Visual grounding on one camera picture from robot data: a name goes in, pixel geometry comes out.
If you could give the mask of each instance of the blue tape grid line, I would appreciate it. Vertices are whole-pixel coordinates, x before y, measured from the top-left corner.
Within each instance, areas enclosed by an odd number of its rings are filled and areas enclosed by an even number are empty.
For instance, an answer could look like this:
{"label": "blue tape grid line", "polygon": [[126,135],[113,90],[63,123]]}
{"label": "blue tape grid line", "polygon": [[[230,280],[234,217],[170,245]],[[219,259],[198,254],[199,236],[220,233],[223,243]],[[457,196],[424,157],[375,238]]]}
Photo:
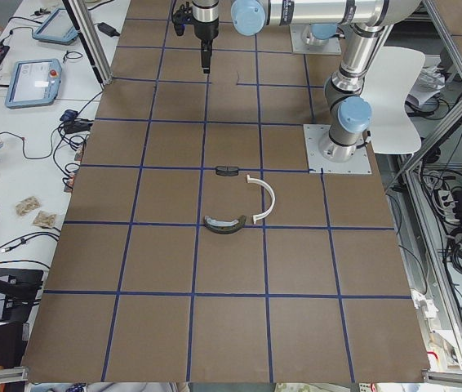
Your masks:
{"label": "blue tape grid line", "polygon": [[[198,183],[198,206],[197,206],[197,222],[200,222],[200,216],[202,214],[202,189],[204,185],[204,163],[206,156],[206,138],[207,138],[207,109],[209,101],[209,75],[206,79],[206,101],[204,102],[204,123],[202,133],[202,156],[200,158],[200,180]],[[191,380],[191,358],[193,353],[193,319],[194,319],[194,308],[195,308],[195,295],[197,286],[197,263],[198,263],[198,243],[200,239],[200,224],[196,225],[195,233],[195,246],[193,255],[193,278],[191,281],[191,302],[189,304],[189,333],[188,333],[188,365],[186,368],[186,380]]]}
{"label": "blue tape grid line", "polygon": [[[155,20],[153,18],[128,18],[129,20]],[[186,82],[186,81],[166,81],[160,80],[161,72],[162,72],[162,63],[164,59],[165,50],[172,49],[172,50],[190,50],[190,51],[199,51],[199,48],[177,48],[177,47],[167,47],[167,35],[169,30],[169,24],[166,26],[166,33],[163,40],[163,44],[161,47],[132,47],[132,48],[154,48],[154,49],[161,49],[161,57],[158,66],[157,78],[156,79],[139,79],[139,78],[124,78],[118,77],[121,80],[128,80],[134,82],[154,82],[155,87],[158,86],[160,82],[169,82],[169,83],[188,83],[188,84],[206,84],[206,102],[205,102],[205,109],[204,109],[204,120],[203,121],[176,121],[176,120],[153,120],[153,108],[156,101],[156,93],[157,89],[155,88],[155,92],[153,93],[153,101],[150,108],[149,119],[140,119],[140,118],[97,118],[96,120],[100,121],[127,121],[127,122],[142,122],[147,123],[147,135],[144,142],[144,148],[141,155],[140,165],[95,165],[95,164],[83,164],[84,167],[113,167],[113,168],[132,168],[139,170],[139,177],[137,180],[137,186],[135,189],[135,198],[131,210],[131,219],[129,222],[115,222],[115,221],[85,221],[85,220],[67,220],[66,224],[76,224],[76,225],[128,225],[128,233],[127,233],[127,240],[126,245],[123,253],[122,264],[119,274],[118,286],[116,291],[89,291],[89,290],[45,290],[45,293],[48,294],[69,294],[69,295],[107,295],[107,296],[115,296],[115,303],[113,307],[113,316],[111,322],[111,328],[109,332],[109,340],[106,347],[105,357],[104,357],[104,367],[102,372],[102,381],[106,378],[106,373],[109,366],[109,355],[111,350],[111,345],[113,341],[113,333],[115,328],[115,323],[117,319],[117,311],[118,311],[118,302],[121,296],[179,296],[179,297],[190,297],[190,309],[189,309],[189,342],[188,342],[188,363],[186,368],[186,380],[190,380],[191,378],[191,362],[192,362],[192,346],[193,346],[193,319],[194,319],[194,305],[195,305],[195,298],[196,297],[232,297],[232,298],[264,298],[265,299],[265,312],[266,312],[266,327],[267,327],[267,344],[268,344],[268,360],[269,360],[269,381],[273,382],[273,350],[272,350],[272,342],[271,342],[271,328],[270,328],[270,308],[269,308],[269,300],[271,298],[316,298],[316,299],[336,299],[340,305],[340,317],[342,322],[342,328],[344,333],[344,342],[345,342],[345,349],[349,364],[349,373],[351,377],[351,381],[355,382],[355,375],[353,370],[353,361],[351,357],[351,351],[349,347],[349,337],[347,331],[347,325],[345,320],[344,314],[344,307],[343,301],[347,300],[355,300],[355,299],[362,299],[362,300],[410,300],[411,296],[349,296],[349,295],[342,295],[341,294],[341,287],[340,287],[340,279],[338,275],[337,263],[335,258],[335,245],[332,233],[334,230],[364,230],[364,231],[371,231],[371,230],[382,230],[382,231],[391,231],[393,228],[390,227],[334,227],[331,225],[331,219],[329,214],[329,207],[327,201],[327,193],[326,193],[326,185],[324,181],[324,174],[323,172],[320,174],[320,180],[322,182],[323,188],[323,195],[324,195],[324,204],[326,210],[326,217],[327,217],[327,226],[286,226],[286,225],[266,225],[265,221],[263,220],[262,225],[247,225],[248,229],[262,229],[263,234],[263,250],[264,250],[264,293],[212,293],[212,292],[196,292],[196,277],[197,277],[197,262],[198,262],[198,242],[199,242],[199,233],[200,228],[202,225],[199,223],[193,224],[181,224],[181,223],[162,223],[162,222],[134,222],[135,217],[135,210],[136,204],[139,197],[139,190],[140,190],[140,182],[141,177],[144,174],[144,170],[197,170],[200,171],[200,180],[199,180],[199,187],[198,187],[198,210],[197,210],[197,222],[200,221],[200,215],[202,212],[202,188],[203,188],[203,175],[205,171],[214,170],[214,167],[204,167],[204,153],[205,153],[205,143],[206,143],[206,136],[207,136],[207,124],[210,123],[223,123],[223,124],[244,124],[244,125],[257,125],[259,131],[259,139],[260,139],[260,168],[252,168],[252,169],[242,169],[243,171],[249,172],[259,172],[260,178],[264,179],[264,174],[266,172],[287,172],[287,173],[299,173],[304,172],[308,173],[307,170],[282,170],[282,169],[264,169],[264,160],[263,160],[263,143],[262,143],[262,126],[286,126],[286,127],[301,127],[300,124],[294,123],[262,123],[261,122],[261,106],[260,106],[260,87],[298,87],[298,88],[307,88],[309,94],[309,105],[312,117],[314,118],[313,112],[313,96],[312,91],[313,89],[320,89],[323,86],[312,86],[309,80],[309,69],[307,64],[306,56],[304,58],[304,67],[305,67],[305,74],[307,78],[307,86],[300,86],[300,85],[277,85],[277,84],[260,84],[260,67],[259,67],[259,53],[278,53],[278,54],[290,54],[290,52],[285,51],[261,51],[258,49],[258,41],[257,37],[255,36],[255,50],[234,50],[234,49],[215,49],[215,51],[233,51],[233,52],[251,52],[255,53],[255,72],[256,72],[256,83],[238,83],[239,85],[243,86],[252,86],[256,87],[257,92],[257,104],[258,104],[258,122],[218,122],[218,121],[208,121],[207,120],[207,112],[208,112],[208,99],[209,99],[209,86],[211,84],[209,78],[205,82]],[[149,138],[149,129],[153,123],[196,123],[203,125],[203,138],[202,138],[202,157],[201,157],[201,166],[200,167],[148,167],[144,165],[144,157],[146,153],[146,147],[148,144]],[[265,208],[265,192],[262,190],[262,208]],[[133,292],[133,291],[123,291],[122,290],[122,281],[124,275],[125,264],[127,260],[127,253],[129,248],[129,242],[131,240],[131,230],[134,225],[149,225],[149,226],[166,226],[166,227],[195,227],[196,228],[196,236],[195,236],[195,247],[194,247],[194,254],[193,254],[193,277],[192,277],[192,287],[191,292]],[[290,294],[290,293],[271,293],[269,291],[269,266],[268,266],[268,244],[267,244],[267,230],[268,229],[311,229],[311,230],[327,230],[330,239],[330,246],[331,246],[331,255],[332,255],[332,262],[335,271],[335,281],[336,281],[336,288],[337,294]]]}
{"label": "blue tape grid line", "polygon": [[[173,7],[173,3],[171,1],[171,3],[170,3],[170,12],[171,12],[172,7]],[[158,63],[157,79],[160,78],[160,73],[161,73],[161,70],[162,70],[162,62],[164,60],[164,52],[166,51],[164,48],[166,46],[166,39],[167,39],[168,29],[169,29],[169,23],[166,24],[166,32],[164,33],[164,40],[163,40],[163,43],[162,43],[162,52],[161,52],[161,55],[160,55],[160,61]],[[153,91],[153,100],[151,102],[151,106],[150,106],[150,109],[149,109],[149,118],[153,118],[153,108],[155,106],[156,98],[157,98],[157,88],[156,88],[156,84],[155,84],[155,89]],[[149,127],[150,126],[151,126],[151,122],[148,122],[146,137],[145,137],[145,140],[144,140],[144,148],[142,149],[142,155],[140,157],[140,165],[141,166],[144,166],[144,158],[145,158],[145,154],[146,154],[146,146],[148,144]],[[115,303],[113,305],[113,315],[112,315],[112,318],[111,318],[111,326],[110,326],[110,329],[109,329],[109,338],[108,338],[108,343],[106,345],[106,353],[105,353],[105,356],[104,356],[104,366],[103,366],[103,369],[102,369],[102,377],[101,377],[102,381],[105,381],[106,373],[108,371],[109,356],[110,356],[110,353],[111,353],[111,345],[112,345],[112,342],[113,342],[113,333],[114,333],[114,329],[115,329],[115,323],[116,323],[116,320],[117,320],[118,302],[119,302],[119,299],[120,299],[119,292],[122,289],[122,280],[124,278],[124,269],[126,267],[127,251],[128,251],[130,240],[131,240],[131,230],[132,230],[132,227],[133,227],[132,224],[133,224],[133,220],[135,218],[136,204],[137,204],[137,201],[138,201],[138,198],[139,198],[139,190],[140,190],[140,181],[141,181],[141,177],[142,177],[142,171],[143,171],[143,169],[139,168],[139,176],[137,177],[137,183],[136,183],[136,189],[135,189],[135,197],[133,199],[133,206],[131,208],[131,219],[130,219],[129,227],[128,227],[128,230],[127,230],[126,244],[125,244],[124,253],[123,253],[123,256],[122,256],[122,263],[121,263],[121,267],[120,267],[120,273],[119,273],[119,276],[118,276],[117,294],[115,296]]]}
{"label": "blue tape grid line", "polygon": [[[128,121],[134,123],[172,123],[172,124],[203,124],[203,121],[197,120],[163,120],[156,119],[150,120],[148,118],[115,118],[115,117],[96,117],[95,120],[99,121]],[[237,121],[206,121],[207,124],[229,124],[229,125],[256,125],[256,122],[237,122]],[[276,127],[301,127],[302,124],[295,122],[263,122],[265,126]]]}
{"label": "blue tape grid line", "polygon": [[336,254],[335,254],[335,244],[332,237],[332,228],[331,228],[331,216],[329,214],[329,202],[327,201],[327,189],[326,189],[326,182],[324,179],[323,169],[322,173],[320,174],[320,180],[322,182],[322,190],[323,190],[323,204],[325,206],[326,211],[326,219],[327,219],[327,231],[329,232],[329,244],[331,245],[331,258],[333,269],[335,271],[335,281],[336,281],[336,290],[338,292],[338,304],[340,306],[340,318],[342,322],[342,329],[344,331],[344,340],[345,340],[345,351],[347,354],[347,362],[349,365],[349,373],[351,376],[351,382],[356,382],[356,378],[354,376],[354,368],[353,368],[353,359],[351,357],[351,348],[349,346],[349,335],[347,333],[347,322],[345,321],[345,312],[344,312],[344,303],[341,293],[341,286],[340,286],[340,276],[338,274],[338,265],[336,263]]}
{"label": "blue tape grid line", "polygon": [[[133,226],[163,226],[163,227],[197,227],[203,226],[200,223],[164,223],[164,222],[125,222],[109,220],[65,220],[66,225],[133,225]],[[245,225],[246,229],[271,230],[352,230],[352,231],[394,231],[392,227],[350,227],[350,226],[288,226],[288,225]]]}
{"label": "blue tape grid line", "polygon": [[126,290],[51,290],[45,294],[73,295],[73,296],[190,296],[215,298],[316,298],[333,300],[411,300],[412,296],[356,296],[337,294],[290,294],[290,293],[242,293],[242,292],[134,292]]}
{"label": "blue tape grid line", "polygon": [[[262,137],[262,109],[260,104],[260,62],[258,58],[258,38],[255,35],[255,77],[256,77],[256,105],[258,113],[258,139],[260,146],[260,179],[264,179],[264,146]],[[262,189],[262,211],[265,211],[265,190]],[[269,268],[267,254],[267,232],[265,229],[265,219],[262,220],[262,247],[264,251],[264,287],[265,287],[265,328],[267,333],[267,355],[269,382],[273,382],[273,346],[271,342],[271,315],[269,307]]]}

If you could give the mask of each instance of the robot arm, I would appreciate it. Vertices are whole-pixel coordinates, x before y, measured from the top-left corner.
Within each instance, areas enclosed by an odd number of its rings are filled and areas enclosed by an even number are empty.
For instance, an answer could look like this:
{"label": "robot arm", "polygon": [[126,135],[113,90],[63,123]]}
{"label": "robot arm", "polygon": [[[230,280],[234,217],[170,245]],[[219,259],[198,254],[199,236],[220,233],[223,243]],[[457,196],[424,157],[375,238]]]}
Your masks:
{"label": "robot arm", "polygon": [[326,82],[332,124],[319,142],[325,158],[341,163],[353,156],[358,137],[371,125],[371,106],[359,95],[387,38],[386,26],[406,19],[419,4],[420,0],[234,0],[231,15],[236,30],[244,35],[259,33],[265,25],[353,26],[340,67]]}
{"label": "robot arm", "polygon": [[200,56],[205,74],[211,70],[213,39],[218,36],[218,0],[193,0],[193,5],[182,4],[171,16],[176,35],[184,35],[186,25],[193,25],[195,35],[200,39]]}

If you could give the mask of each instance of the white curved plastic part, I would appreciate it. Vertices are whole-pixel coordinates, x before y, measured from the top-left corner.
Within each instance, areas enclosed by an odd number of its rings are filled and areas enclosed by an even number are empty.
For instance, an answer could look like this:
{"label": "white curved plastic part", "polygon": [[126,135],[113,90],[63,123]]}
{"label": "white curved plastic part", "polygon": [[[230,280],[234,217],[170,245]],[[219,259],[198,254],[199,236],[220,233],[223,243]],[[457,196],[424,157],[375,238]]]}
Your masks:
{"label": "white curved plastic part", "polygon": [[273,188],[271,188],[271,185],[269,185],[265,181],[259,180],[258,178],[251,178],[249,175],[247,175],[247,184],[260,185],[262,188],[267,190],[269,195],[271,196],[271,206],[267,210],[262,212],[261,214],[253,215],[253,224],[256,225],[257,221],[259,221],[260,219],[265,219],[267,215],[271,213],[271,211],[274,208],[274,204],[276,202],[276,197],[274,196],[274,191],[273,191]]}

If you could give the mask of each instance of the black clamp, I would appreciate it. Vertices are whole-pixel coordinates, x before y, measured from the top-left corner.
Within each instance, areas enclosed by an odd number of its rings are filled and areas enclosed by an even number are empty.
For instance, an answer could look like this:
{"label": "black clamp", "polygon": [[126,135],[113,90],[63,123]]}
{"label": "black clamp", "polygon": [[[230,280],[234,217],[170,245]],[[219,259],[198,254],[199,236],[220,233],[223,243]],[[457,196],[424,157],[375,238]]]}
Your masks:
{"label": "black clamp", "polygon": [[213,39],[218,36],[218,19],[212,22],[201,22],[193,17],[193,8],[189,2],[180,5],[179,9],[171,14],[171,22],[178,37],[184,35],[185,26],[192,25],[195,35],[200,39],[200,57],[202,70],[205,74],[211,70],[211,56],[213,55]]}

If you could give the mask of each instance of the power strip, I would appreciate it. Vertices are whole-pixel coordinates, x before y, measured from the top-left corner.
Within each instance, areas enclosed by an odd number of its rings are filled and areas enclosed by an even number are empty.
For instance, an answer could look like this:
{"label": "power strip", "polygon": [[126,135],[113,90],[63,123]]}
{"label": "power strip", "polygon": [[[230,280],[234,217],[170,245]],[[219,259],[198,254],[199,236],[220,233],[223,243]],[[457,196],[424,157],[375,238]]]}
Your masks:
{"label": "power strip", "polygon": [[437,205],[441,209],[441,213],[445,216],[445,220],[449,223],[458,225],[460,220],[456,218],[454,209],[456,202],[450,190],[439,189],[436,191]]}

